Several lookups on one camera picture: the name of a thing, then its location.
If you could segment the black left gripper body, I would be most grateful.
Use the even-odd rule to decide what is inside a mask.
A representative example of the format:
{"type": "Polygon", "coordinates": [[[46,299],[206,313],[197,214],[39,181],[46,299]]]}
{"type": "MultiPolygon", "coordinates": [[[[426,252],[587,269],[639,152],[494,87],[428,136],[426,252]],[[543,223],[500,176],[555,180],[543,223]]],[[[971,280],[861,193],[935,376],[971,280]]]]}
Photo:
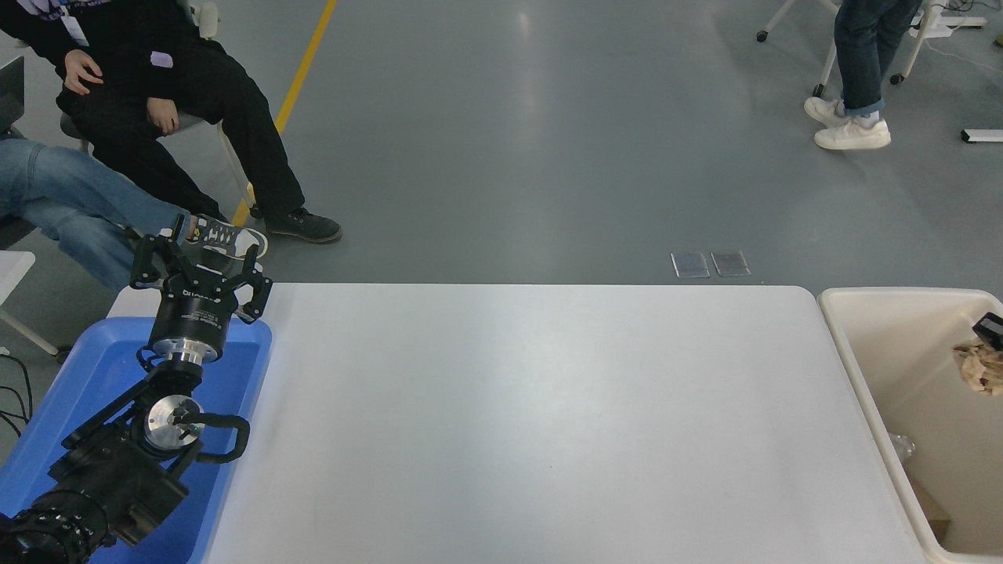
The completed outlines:
{"type": "Polygon", "coordinates": [[[193,287],[180,276],[168,278],[150,335],[151,345],[180,339],[225,344],[237,299],[233,293],[216,295],[215,287],[215,283],[203,282],[193,287]]]}

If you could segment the person's left hand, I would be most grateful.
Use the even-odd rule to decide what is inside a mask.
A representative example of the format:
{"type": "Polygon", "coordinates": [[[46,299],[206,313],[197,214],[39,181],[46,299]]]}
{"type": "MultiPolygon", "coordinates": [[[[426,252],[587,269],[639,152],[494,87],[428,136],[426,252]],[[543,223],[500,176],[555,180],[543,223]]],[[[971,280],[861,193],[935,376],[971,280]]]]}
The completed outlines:
{"type": "Polygon", "coordinates": [[[158,99],[148,97],[147,103],[148,121],[162,133],[170,136],[180,130],[180,118],[178,107],[175,101],[170,99],[158,99]]]}

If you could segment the person's right hand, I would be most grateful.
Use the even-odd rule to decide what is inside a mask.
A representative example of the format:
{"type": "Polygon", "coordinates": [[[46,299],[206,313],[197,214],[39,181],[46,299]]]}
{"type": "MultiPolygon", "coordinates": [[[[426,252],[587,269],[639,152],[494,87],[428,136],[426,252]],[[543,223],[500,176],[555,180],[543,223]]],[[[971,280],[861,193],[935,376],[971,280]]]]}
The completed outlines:
{"type": "Polygon", "coordinates": [[[65,76],[63,86],[69,92],[86,96],[92,87],[103,85],[103,72],[97,62],[85,51],[73,49],[63,58],[65,76]]]}

